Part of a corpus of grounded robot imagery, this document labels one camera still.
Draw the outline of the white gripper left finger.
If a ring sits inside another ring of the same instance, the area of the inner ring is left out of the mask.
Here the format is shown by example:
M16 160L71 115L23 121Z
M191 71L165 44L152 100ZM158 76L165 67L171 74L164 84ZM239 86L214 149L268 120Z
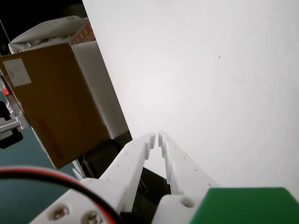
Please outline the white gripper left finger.
M155 144L155 133L127 143L99 179L80 183L101 197L117 214L131 212L145 160ZM34 224L109 224L102 209L75 190L68 190L38 215Z

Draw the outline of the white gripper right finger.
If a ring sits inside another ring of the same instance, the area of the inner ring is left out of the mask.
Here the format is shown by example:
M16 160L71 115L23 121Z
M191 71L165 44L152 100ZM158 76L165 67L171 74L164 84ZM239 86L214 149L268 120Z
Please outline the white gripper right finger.
M166 132L158 134L171 193L161 198L153 224L188 224L210 188L220 187Z

